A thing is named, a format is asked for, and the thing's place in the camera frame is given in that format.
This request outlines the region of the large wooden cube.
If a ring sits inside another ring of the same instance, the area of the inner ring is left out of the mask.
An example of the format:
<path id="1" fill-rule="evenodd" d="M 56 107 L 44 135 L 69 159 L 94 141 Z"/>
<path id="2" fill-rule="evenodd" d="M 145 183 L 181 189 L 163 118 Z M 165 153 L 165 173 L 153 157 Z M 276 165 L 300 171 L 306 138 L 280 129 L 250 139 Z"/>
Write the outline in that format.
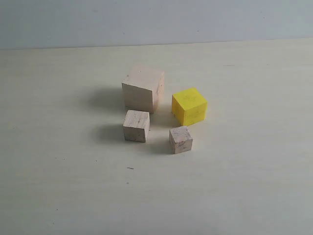
<path id="1" fill-rule="evenodd" d="M 136 66 L 122 81 L 125 106 L 155 113 L 164 93 L 165 73 L 149 67 Z"/>

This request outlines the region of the medium wooden cube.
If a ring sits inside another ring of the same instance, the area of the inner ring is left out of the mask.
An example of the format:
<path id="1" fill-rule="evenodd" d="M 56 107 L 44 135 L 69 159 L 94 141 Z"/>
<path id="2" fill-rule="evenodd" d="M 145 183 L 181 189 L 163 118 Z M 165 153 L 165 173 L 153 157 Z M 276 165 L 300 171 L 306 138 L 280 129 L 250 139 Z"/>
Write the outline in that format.
<path id="1" fill-rule="evenodd" d="M 128 110 L 123 123 L 126 141 L 146 142 L 150 129 L 150 113 Z"/>

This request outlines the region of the yellow cube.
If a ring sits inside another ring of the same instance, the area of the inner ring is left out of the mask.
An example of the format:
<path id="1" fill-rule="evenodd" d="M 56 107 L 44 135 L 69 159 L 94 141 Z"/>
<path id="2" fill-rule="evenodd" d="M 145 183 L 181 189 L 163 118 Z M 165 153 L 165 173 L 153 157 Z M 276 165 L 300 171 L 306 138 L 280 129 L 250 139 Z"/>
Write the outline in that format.
<path id="1" fill-rule="evenodd" d="M 182 126 L 205 120 L 207 100 L 196 88 L 189 88 L 172 95 L 172 114 Z"/>

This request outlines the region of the small wooden cube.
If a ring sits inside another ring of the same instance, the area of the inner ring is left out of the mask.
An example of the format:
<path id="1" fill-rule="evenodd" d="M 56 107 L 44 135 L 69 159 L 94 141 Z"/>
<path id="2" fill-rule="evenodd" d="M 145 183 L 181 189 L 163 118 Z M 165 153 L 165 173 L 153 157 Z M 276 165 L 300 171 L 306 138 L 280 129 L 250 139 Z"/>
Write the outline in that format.
<path id="1" fill-rule="evenodd" d="M 169 130 L 169 142 L 174 154 L 190 151 L 193 138 L 187 126 L 180 126 Z"/>

